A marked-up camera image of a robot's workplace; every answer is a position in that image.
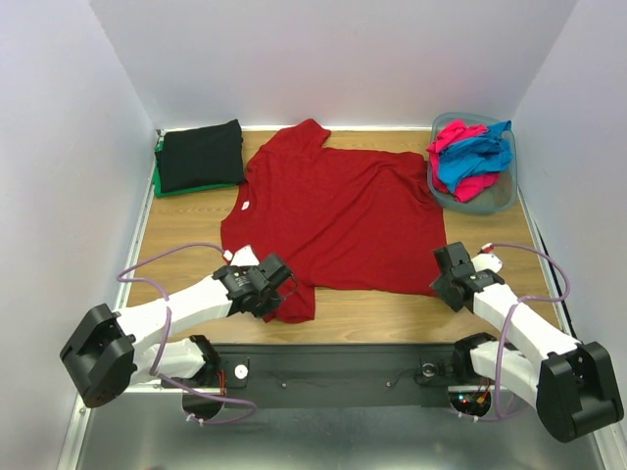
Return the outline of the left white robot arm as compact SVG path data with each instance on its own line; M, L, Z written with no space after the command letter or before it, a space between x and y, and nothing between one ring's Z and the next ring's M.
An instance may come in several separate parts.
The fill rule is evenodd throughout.
M244 247L232 263L174 294L118 310L105 304L92 307L63 346L61 362L89 408L154 379L209 385L218 365L209 341L171 343L169 336L235 313L265 317L282 304L279 291L292 276L279 256L257 260Z

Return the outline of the red t-shirt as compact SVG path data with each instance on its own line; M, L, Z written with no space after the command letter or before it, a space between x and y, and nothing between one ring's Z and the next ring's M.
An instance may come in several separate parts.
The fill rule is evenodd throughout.
M419 153L326 146L329 130L307 119L279 130L249 160L222 246L277 254L294 272L271 317L315 317L315 290L433 296L433 252L446 243L442 208Z

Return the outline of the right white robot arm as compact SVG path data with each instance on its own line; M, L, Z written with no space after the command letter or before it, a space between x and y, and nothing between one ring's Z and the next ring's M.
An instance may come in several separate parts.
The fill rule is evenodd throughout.
M503 264L494 249L489 243L471 256L455 242L434 252L439 275L431 288L438 298L453 311L467 308L500 332L498 338L475 334L455 343L456 379L490 380L499 417L499 390L508 389L563 443L621 421L624 408L609 352L560 331L530 307L534 297L516 295L499 274Z

